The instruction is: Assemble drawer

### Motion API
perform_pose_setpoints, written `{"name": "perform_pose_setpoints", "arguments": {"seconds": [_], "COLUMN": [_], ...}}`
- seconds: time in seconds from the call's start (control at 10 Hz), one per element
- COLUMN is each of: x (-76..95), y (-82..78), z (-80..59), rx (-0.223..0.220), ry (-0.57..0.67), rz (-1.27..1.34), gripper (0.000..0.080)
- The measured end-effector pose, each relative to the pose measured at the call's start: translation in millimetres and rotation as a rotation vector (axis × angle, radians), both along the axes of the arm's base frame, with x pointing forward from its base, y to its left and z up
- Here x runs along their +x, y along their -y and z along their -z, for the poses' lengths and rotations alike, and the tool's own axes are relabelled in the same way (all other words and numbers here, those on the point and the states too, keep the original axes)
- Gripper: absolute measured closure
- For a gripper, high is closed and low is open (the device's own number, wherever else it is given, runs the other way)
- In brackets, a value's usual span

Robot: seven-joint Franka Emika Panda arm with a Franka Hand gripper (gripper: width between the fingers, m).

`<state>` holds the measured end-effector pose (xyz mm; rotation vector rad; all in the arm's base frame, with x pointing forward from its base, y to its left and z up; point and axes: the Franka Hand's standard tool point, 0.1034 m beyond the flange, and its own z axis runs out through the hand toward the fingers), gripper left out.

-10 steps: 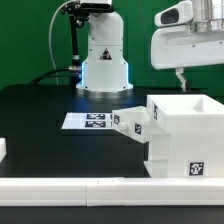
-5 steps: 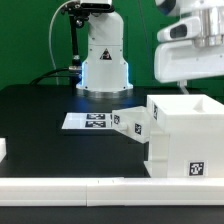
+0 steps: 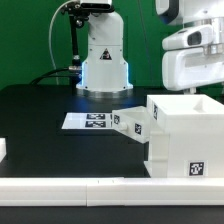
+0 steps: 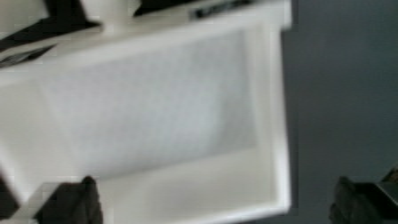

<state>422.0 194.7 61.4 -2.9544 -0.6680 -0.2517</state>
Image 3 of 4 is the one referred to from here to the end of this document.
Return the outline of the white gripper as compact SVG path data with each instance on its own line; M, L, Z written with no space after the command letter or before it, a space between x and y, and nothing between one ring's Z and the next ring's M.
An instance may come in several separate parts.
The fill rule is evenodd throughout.
M162 80L168 90L196 94L196 87L224 81L224 53L205 54L201 47L168 51L162 59Z

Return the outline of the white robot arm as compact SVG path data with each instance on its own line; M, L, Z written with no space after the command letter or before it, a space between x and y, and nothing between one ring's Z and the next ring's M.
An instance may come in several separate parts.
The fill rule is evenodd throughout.
M112 0L79 0L87 14L88 56L78 89L121 93L133 89L123 58L123 20ZM224 0L155 0L156 13L178 32L162 41L162 81L171 91L224 82Z

